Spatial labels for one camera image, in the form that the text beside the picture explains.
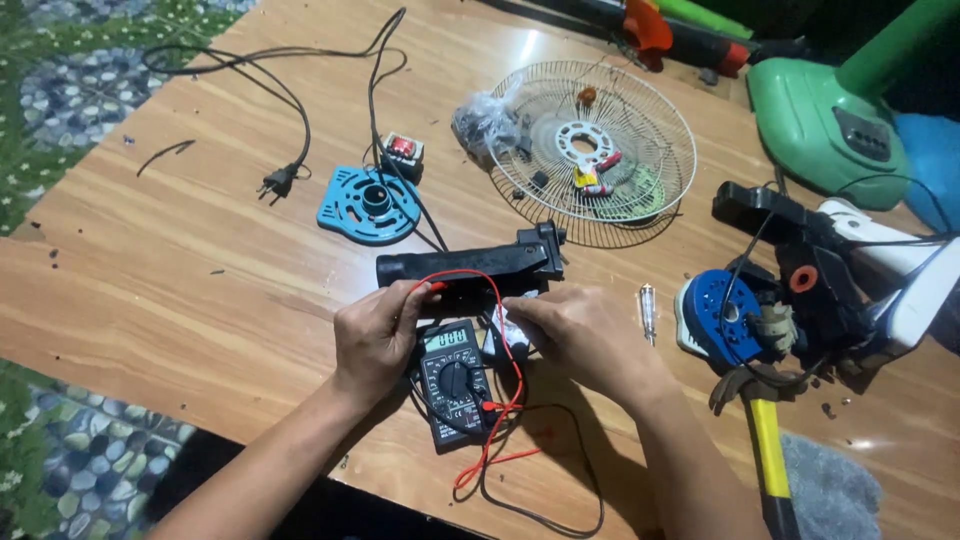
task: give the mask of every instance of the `forearm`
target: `forearm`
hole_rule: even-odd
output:
[[[747,487],[674,384],[625,406],[636,422],[667,537],[769,538]]]
[[[325,383],[174,508],[152,540],[268,536],[365,414]]]

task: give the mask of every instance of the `green fan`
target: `green fan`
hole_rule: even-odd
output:
[[[912,174],[880,95],[958,12],[960,0],[917,0],[840,67],[793,59],[754,66],[747,88],[773,160],[829,194],[875,177],[844,191],[861,208],[892,209],[906,182],[896,175]]]

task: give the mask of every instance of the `blue fan part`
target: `blue fan part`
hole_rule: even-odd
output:
[[[337,167],[317,211],[317,224],[368,246],[399,242],[420,221],[417,189],[388,174],[383,181],[386,185],[364,169]]]
[[[720,303],[730,281],[731,273],[726,270],[707,270],[693,278],[684,295],[684,320],[693,339],[707,351],[713,370],[723,373],[739,365],[731,354],[736,351],[739,358],[749,360],[763,351],[750,335],[746,314],[760,314],[760,304],[754,293],[740,279],[733,284],[729,304],[732,306],[723,313]],[[727,317],[724,334],[730,349],[720,335],[720,317]]]

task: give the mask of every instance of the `wood grain surface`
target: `wood grain surface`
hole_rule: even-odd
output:
[[[399,6],[265,0],[213,46],[362,50]],[[494,87],[524,65],[599,61],[603,52],[472,2],[411,0],[407,6],[391,45],[406,51],[409,64],[376,91],[379,129],[426,144],[420,193],[451,249],[510,243],[529,223],[466,159],[449,130],[450,114],[471,92]],[[524,47],[531,39],[534,45]],[[396,61],[390,53],[384,60]],[[290,197],[273,207],[257,201],[263,176],[300,151],[299,117],[229,71],[167,83],[44,196],[29,216],[42,224],[39,230],[26,226],[0,238],[0,356],[240,442],[254,439],[329,376],[332,315],[375,287],[374,258],[429,248],[416,236],[367,248],[316,225],[333,168],[359,166],[370,142],[372,60],[284,59],[268,67],[310,115],[312,179],[297,181]],[[631,313],[642,283],[657,289],[660,353],[721,452],[756,485],[743,409],[731,404],[719,418],[709,413],[716,377],[675,345],[672,306],[684,273],[722,267],[748,241],[710,217],[717,186],[766,182],[772,167],[748,111],[665,76],[630,71],[684,115],[698,149],[696,178],[683,215],[651,241],[606,251],[565,246],[567,284],[609,287]],[[125,145],[123,135],[136,144]],[[197,139],[191,148],[134,176],[155,151],[190,138]],[[808,205],[819,201],[794,185],[791,194]],[[880,219],[916,227],[903,212]],[[53,249],[59,250],[57,269]],[[775,265],[769,246],[758,246],[755,260]],[[210,275],[219,269],[225,272]],[[643,536],[656,528],[628,416],[545,366],[534,367],[530,379],[534,401],[571,406],[585,427],[608,505],[599,536]],[[885,491],[880,522],[887,537],[956,537],[959,381],[957,358],[927,339],[884,368],[865,395],[824,383],[781,405],[780,424],[851,456],[876,476]],[[840,405],[844,397],[852,402]],[[832,404],[835,420],[821,411],[823,403]],[[546,453],[495,466],[491,490],[571,527],[592,527],[596,500],[569,421],[549,411],[528,420],[508,450],[543,444]],[[552,437],[544,438],[543,426]],[[349,458],[330,475],[350,485],[488,535],[552,536],[478,495],[455,502],[453,478],[479,450],[436,456],[428,426],[402,394],[378,409],[344,452]]]

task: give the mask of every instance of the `wire fan cage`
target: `wire fan cage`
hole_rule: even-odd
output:
[[[619,224],[613,232],[622,233],[634,226],[648,227],[649,222],[641,222],[677,204],[689,189],[696,170],[693,136],[673,104],[637,77],[599,62],[549,61],[514,72],[493,94],[502,96],[515,86],[519,88],[512,107],[518,125],[532,141],[531,152],[512,148],[494,156],[503,177],[494,172],[493,179],[501,194],[528,219],[534,219],[531,213],[544,213],[529,204],[532,199],[546,206],[549,217],[567,222],[574,234],[578,228],[597,233],[602,224]],[[596,94],[589,107],[578,98],[587,88]],[[581,134],[579,140],[564,135],[571,128]],[[571,143],[579,146],[572,148]],[[585,196],[574,185],[576,163],[587,155],[596,163],[614,151],[621,153],[620,163],[597,174],[599,184],[612,193]],[[538,172],[549,178],[546,185],[533,182]],[[598,225],[578,227],[571,220]],[[631,238],[599,242],[606,247],[631,243],[636,242]]]

